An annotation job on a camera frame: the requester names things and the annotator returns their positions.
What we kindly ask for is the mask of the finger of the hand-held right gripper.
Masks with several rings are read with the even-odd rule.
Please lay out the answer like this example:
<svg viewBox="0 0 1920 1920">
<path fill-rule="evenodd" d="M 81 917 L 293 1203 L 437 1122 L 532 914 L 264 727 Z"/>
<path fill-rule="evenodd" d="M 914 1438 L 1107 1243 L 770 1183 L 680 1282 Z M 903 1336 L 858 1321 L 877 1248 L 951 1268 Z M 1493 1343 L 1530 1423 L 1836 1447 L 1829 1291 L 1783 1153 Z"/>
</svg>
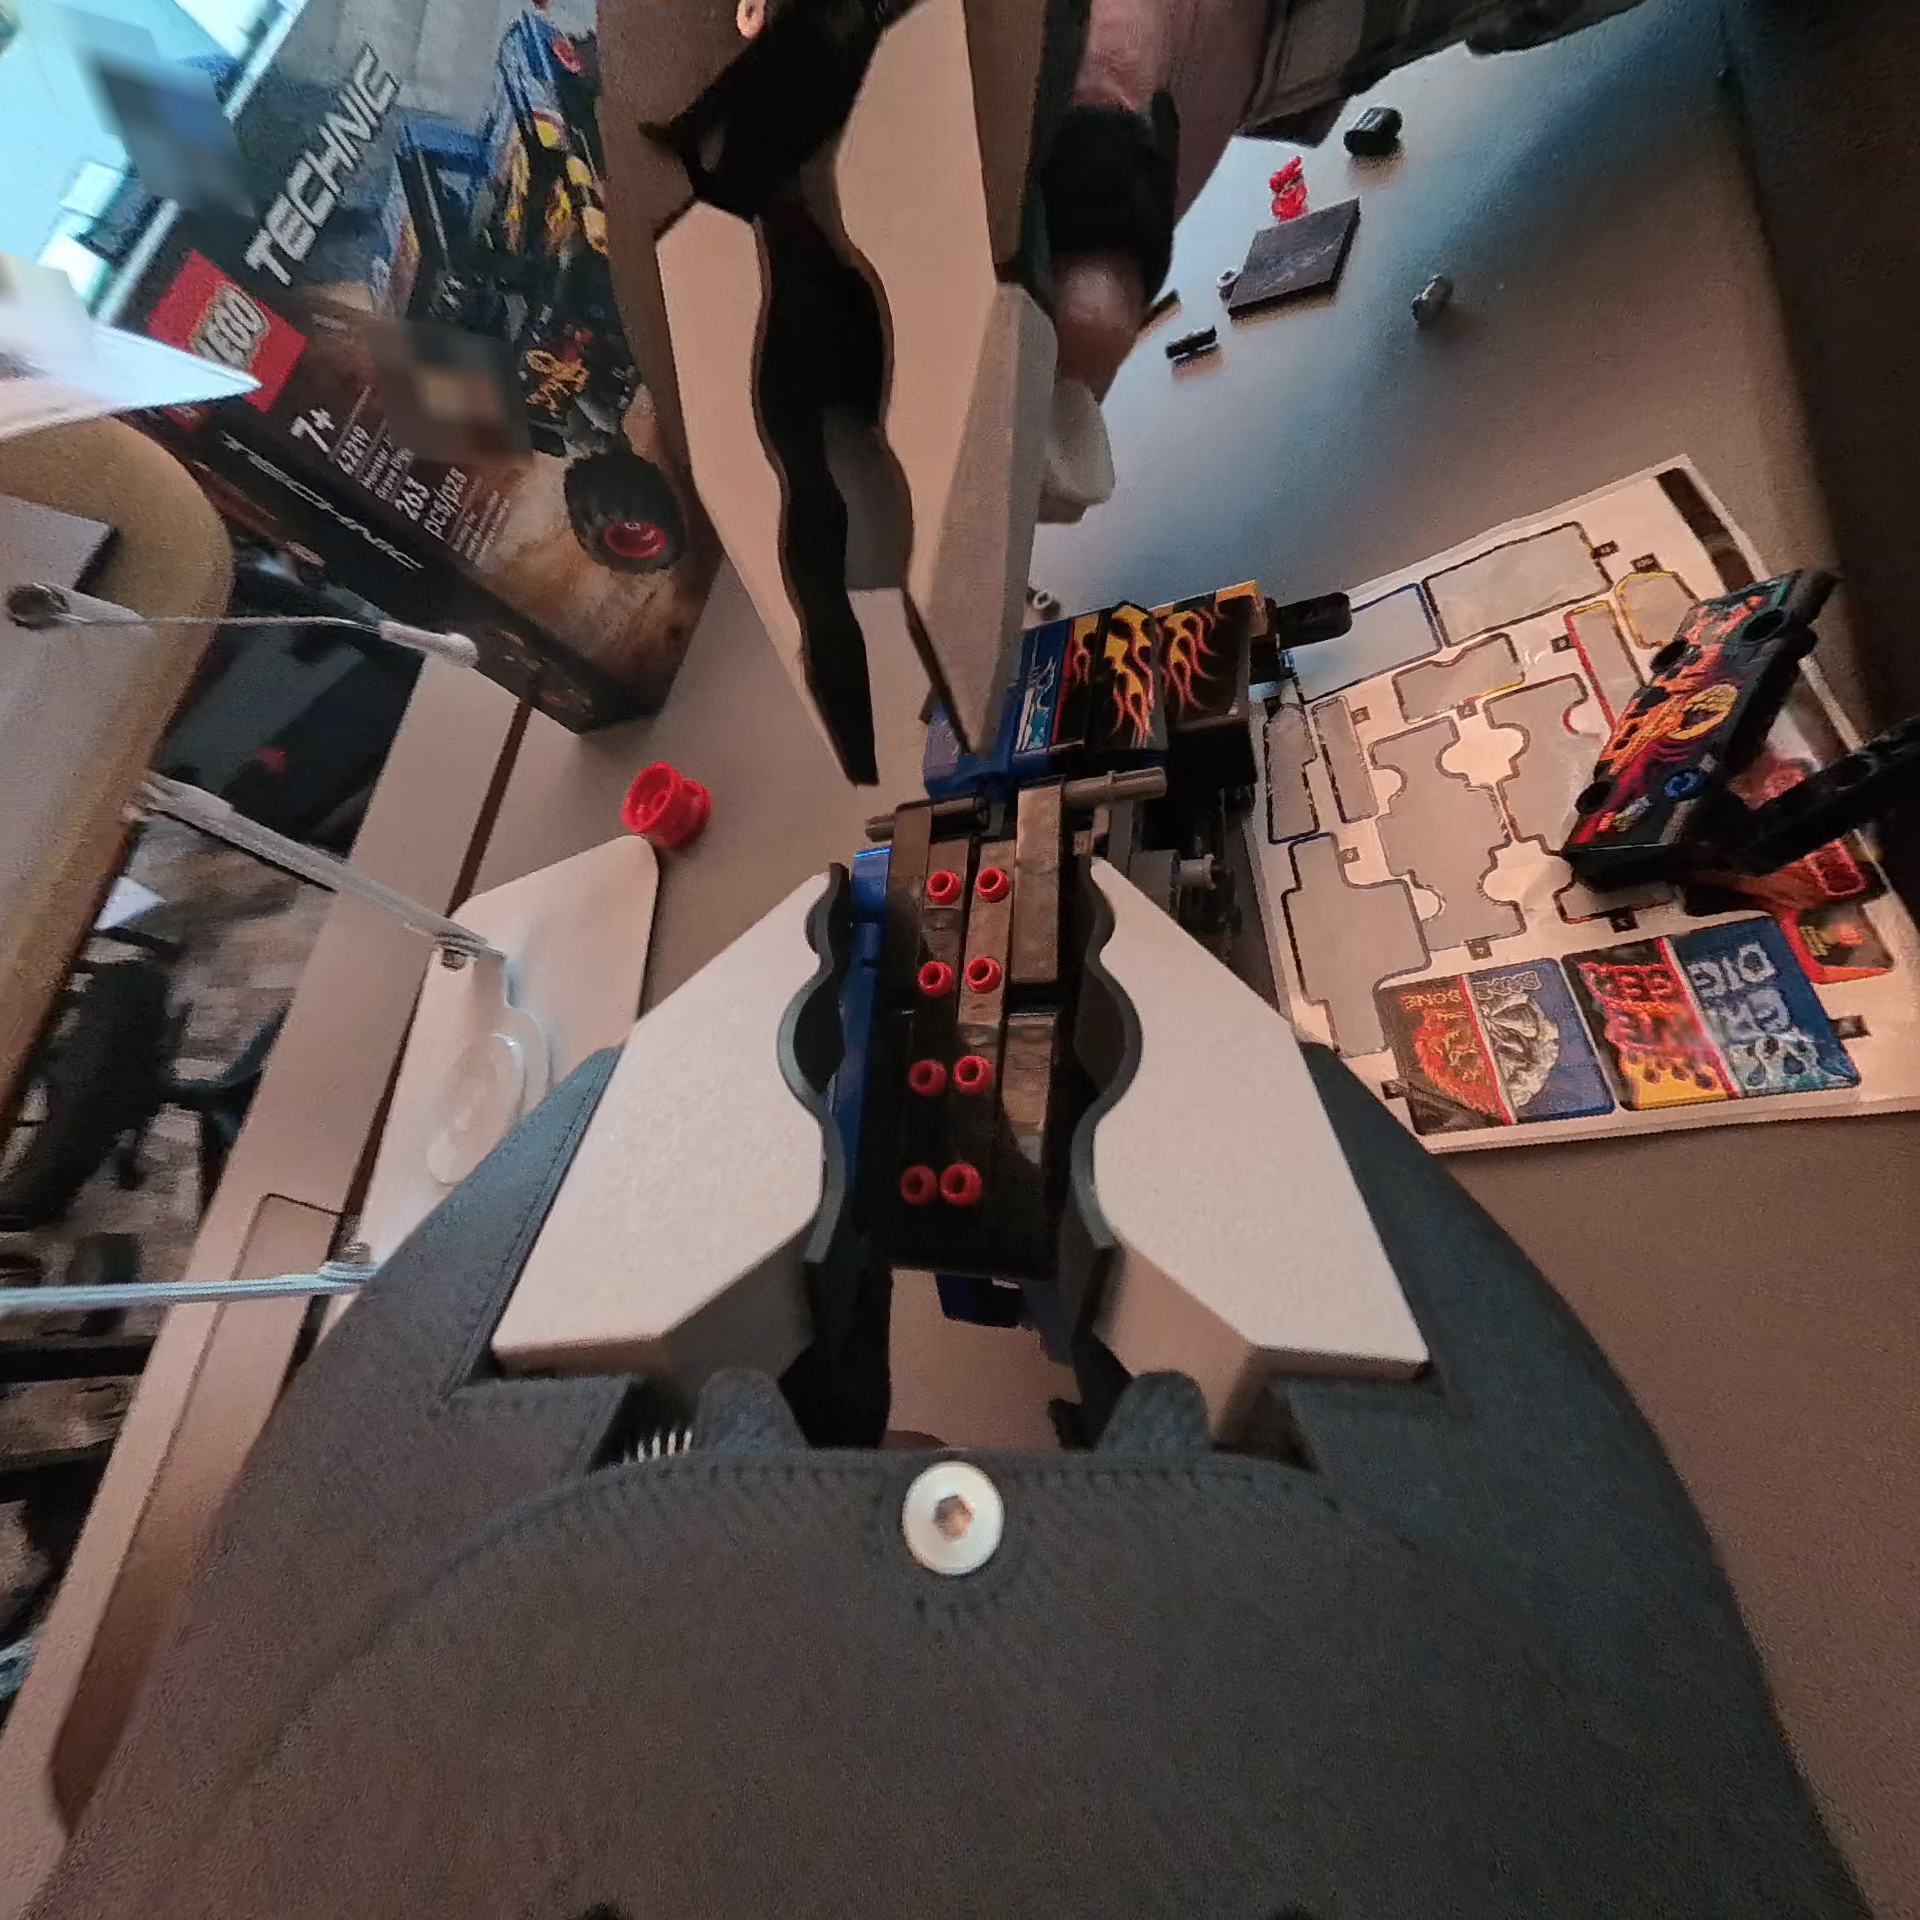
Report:
<svg viewBox="0 0 1920 1920">
<path fill-rule="evenodd" d="M 879 34 L 829 178 L 882 312 L 879 432 L 907 488 L 910 629 L 977 754 L 1021 639 L 1056 347 L 1042 305 L 997 270 L 965 4 L 916 4 Z"/>
<path fill-rule="evenodd" d="M 882 303 L 831 215 L 694 203 L 657 242 L 696 490 L 847 782 L 875 786 L 854 595 L 905 576 Z"/>
</svg>

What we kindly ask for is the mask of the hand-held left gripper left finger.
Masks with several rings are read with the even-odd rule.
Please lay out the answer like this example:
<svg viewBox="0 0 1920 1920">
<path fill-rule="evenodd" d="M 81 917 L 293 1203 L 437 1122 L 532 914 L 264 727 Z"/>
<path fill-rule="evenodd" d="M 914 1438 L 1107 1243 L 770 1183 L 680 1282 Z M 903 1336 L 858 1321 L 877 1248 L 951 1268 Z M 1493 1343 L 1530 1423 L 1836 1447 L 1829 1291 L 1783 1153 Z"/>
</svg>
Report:
<svg viewBox="0 0 1920 1920">
<path fill-rule="evenodd" d="M 831 865 L 632 1028 L 495 1322 L 504 1372 L 689 1407 L 747 1370 L 815 1447 L 884 1440 L 891 1285 L 833 1116 L 852 961 Z"/>
</svg>

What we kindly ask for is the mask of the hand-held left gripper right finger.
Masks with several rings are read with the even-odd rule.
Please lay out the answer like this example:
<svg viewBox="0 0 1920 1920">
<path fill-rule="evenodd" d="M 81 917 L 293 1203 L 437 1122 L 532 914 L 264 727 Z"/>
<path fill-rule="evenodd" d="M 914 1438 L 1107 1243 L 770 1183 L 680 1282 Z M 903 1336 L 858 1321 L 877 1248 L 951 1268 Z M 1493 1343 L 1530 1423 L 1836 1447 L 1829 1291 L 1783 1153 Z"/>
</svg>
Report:
<svg viewBox="0 0 1920 1920">
<path fill-rule="evenodd" d="M 1095 1342 L 1190 1380 L 1227 1447 L 1283 1377 L 1415 1380 L 1426 1333 L 1292 1025 L 1111 863 L 1083 875 L 1083 1007 L 1118 1049 L 1074 1143 Z"/>
</svg>

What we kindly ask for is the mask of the black blue brick truck model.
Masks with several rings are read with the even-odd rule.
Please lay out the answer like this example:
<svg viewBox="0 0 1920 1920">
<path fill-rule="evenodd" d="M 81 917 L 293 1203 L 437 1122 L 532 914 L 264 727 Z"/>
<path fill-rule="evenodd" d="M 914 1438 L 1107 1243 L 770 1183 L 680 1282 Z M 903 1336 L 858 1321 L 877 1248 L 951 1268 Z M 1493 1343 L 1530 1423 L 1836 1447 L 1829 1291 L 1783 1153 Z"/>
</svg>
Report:
<svg viewBox="0 0 1920 1920">
<path fill-rule="evenodd" d="M 1345 594 L 1283 606 L 1257 583 L 1118 604 L 1012 641 L 979 749 L 931 710 L 926 800 L 854 858 L 833 1102 L 879 1252 L 930 1271 L 949 1317 L 1030 1328 L 1067 1359 L 1093 1294 L 1060 1252 L 1072 1137 L 1097 1097 L 1078 1058 L 1081 868 L 1109 861 L 1229 956 L 1250 692 L 1352 618 Z"/>
</svg>

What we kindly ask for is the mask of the black skull sticker panel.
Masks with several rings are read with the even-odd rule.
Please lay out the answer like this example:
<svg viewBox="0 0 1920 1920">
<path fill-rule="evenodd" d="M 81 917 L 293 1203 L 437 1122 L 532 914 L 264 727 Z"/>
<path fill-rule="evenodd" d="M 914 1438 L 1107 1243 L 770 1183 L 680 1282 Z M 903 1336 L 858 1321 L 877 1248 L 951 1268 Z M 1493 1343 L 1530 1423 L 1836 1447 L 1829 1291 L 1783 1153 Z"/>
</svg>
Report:
<svg viewBox="0 0 1920 1920">
<path fill-rule="evenodd" d="M 1769 801 L 1739 786 L 1785 713 L 1836 583 L 1801 569 L 1701 601 L 1653 655 L 1560 849 L 1597 893 L 1669 884 L 1764 909 L 1817 902 L 1789 872 L 1917 805 L 1917 720 L 1843 754 Z"/>
</svg>

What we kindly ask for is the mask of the person's right forearm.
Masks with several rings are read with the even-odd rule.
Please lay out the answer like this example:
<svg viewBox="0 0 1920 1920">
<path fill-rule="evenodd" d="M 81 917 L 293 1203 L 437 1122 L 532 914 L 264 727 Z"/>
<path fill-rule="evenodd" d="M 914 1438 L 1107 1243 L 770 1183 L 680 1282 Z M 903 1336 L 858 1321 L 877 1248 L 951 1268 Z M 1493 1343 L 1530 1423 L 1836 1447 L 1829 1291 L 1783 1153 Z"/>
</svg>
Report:
<svg viewBox="0 0 1920 1920">
<path fill-rule="evenodd" d="M 1428 57 L 1525 52 L 1634 2 L 1278 2 L 1238 134 L 1315 147 L 1345 104 Z"/>
</svg>

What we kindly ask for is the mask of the person's right hand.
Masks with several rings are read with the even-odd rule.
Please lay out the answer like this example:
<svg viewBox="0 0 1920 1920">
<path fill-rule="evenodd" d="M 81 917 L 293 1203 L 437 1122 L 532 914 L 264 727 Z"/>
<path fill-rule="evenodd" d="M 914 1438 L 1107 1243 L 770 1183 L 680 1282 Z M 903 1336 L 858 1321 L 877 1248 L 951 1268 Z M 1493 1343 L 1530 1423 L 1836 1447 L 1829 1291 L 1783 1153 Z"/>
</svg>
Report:
<svg viewBox="0 0 1920 1920">
<path fill-rule="evenodd" d="M 1257 90 L 1268 4 L 1093 2 L 1046 154 L 1058 372 L 1104 400 Z"/>
</svg>

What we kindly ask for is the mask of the white book stand base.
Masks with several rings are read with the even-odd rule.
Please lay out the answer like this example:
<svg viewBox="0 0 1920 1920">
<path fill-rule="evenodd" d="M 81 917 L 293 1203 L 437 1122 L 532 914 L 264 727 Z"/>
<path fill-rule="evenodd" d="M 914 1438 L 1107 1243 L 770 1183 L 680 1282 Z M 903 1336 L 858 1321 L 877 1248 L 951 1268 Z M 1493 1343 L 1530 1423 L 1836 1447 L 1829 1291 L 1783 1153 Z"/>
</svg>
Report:
<svg viewBox="0 0 1920 1920">
<path fill-rule="evenodd" d="M 587 1058 L 638 1018 L 659 863 L 631 833 L 469 900 L 484 951 L 428 967 L 382 1130 L 360 1243 L 402 1243 Z"/>
</svg>

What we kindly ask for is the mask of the black square plate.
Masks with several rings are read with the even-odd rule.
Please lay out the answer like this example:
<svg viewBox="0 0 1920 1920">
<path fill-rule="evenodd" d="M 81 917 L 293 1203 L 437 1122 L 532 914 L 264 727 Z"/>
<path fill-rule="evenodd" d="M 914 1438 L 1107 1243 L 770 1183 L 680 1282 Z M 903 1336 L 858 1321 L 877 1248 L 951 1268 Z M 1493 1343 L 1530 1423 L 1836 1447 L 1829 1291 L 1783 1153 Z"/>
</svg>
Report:
<svg viewBox="0 0 1920 1920">
<path fill-rule="evenodd" d="M 1359 214 L 1359 199 L 1345 199 L 1262 229 L 1224 300 L 1229 319 L 1333 291 L 1357 236 Z"/>
</svg>

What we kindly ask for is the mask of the red wheel hub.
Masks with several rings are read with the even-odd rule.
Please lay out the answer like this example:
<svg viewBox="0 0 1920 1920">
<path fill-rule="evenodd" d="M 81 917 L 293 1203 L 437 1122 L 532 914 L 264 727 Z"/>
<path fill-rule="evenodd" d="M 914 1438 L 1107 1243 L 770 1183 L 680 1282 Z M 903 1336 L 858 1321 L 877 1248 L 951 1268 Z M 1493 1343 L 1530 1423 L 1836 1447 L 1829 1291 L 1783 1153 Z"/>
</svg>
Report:
<svg viewBox="0 0 1920 1920">
<path fill-rule="evenodd" d="M 685 777 L 669 761 L 655 761 L 629 786 L 618 817 L 622 830 L 659 852 L 685 852 L 706 833 L 711 812 L 706 784 Z"/>
</svg>

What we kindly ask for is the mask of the monster truck set box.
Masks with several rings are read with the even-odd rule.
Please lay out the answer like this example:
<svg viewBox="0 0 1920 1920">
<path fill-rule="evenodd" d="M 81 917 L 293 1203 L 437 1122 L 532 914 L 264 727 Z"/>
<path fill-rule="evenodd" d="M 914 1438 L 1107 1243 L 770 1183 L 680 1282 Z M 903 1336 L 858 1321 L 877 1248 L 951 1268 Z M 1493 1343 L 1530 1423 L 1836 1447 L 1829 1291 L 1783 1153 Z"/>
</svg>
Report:
<svg viewBox="0 0 1920 1920">
<path fill-rule="evenodd" d="M 565 727 L 664 706 L 717 541 L 616 305 L 597 4 L 301 4 L 247 214 L 148 221 L 124 319 L 242 372 L 152 432 L 242 525 L 474 639 Z"/>
</svg>

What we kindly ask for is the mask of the sticker sheet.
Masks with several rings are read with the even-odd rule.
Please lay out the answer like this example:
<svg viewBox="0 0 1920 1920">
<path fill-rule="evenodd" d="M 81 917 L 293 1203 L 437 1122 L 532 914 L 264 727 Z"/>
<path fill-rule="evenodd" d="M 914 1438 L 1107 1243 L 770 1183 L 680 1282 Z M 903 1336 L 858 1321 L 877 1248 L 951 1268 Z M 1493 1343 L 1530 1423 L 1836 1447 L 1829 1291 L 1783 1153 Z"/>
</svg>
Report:
<svg viewBox="0 0 1920 1920">
<path fill-rule="evenodd" d="M 1579 791 L 1764 553 L 1690 460 L 1354 592 L 1257 720 L 1283 1011 L 1435 1155 L 1917 1113 L 1917 926 L 1848 833 L 1732 893 L 1583 884 Z"/>
</svg>

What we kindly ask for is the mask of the wooden book stand tray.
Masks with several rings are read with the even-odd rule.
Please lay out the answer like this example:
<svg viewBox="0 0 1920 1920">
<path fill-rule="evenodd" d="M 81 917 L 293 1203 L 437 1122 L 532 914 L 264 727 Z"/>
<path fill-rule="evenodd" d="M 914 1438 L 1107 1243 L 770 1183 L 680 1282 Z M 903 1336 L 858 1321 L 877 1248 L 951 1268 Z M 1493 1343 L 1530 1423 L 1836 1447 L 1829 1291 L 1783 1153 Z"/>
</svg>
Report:
<svg viewBox="0 0 1920 1920">
<path fill-rule="evenodd" d="M 4 495 L 88 516 L 115 544 L 88 594 L 131 629 L 4 622 L 2 1092 L 13 1099 L 108 896 L 125 808 L 228 611 L 228 529 L 194 474 L 94 419 L 4 444 Z"/>
</svg>

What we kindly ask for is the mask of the black office chair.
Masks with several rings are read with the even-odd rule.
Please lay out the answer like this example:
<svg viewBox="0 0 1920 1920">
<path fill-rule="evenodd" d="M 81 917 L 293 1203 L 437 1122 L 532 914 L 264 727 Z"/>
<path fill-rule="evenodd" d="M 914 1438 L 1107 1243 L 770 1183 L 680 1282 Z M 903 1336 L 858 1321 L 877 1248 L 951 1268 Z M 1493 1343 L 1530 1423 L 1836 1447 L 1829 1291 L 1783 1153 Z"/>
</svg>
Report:
<svg viewBox="0 0 1920 1920">
<path fill-rule="evenodd" d="M 171 969 L 154 954 L 81 963 L 36 1046 L 27 1101 L 4 1146 L 2 1229 L 27 1236 L 67 1220 L 110 1173 L 147 1183 L 147 1141 L 171 1088 L 178 1018 Z"/>
</svg>

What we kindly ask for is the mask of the black dotted mat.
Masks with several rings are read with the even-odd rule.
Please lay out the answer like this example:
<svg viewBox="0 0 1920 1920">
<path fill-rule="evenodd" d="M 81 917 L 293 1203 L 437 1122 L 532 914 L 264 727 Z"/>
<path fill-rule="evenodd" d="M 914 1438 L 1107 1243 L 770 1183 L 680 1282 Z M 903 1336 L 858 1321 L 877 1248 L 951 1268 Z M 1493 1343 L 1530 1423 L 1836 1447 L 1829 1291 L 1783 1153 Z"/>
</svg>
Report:
<svg viewBox="0 0 1920 1920">
<path fill-rule="evenodd" d="M 1919 6 L 1722 6 L 1818 485 L 1878 659 L 1917 659 Z"/>
</svg>

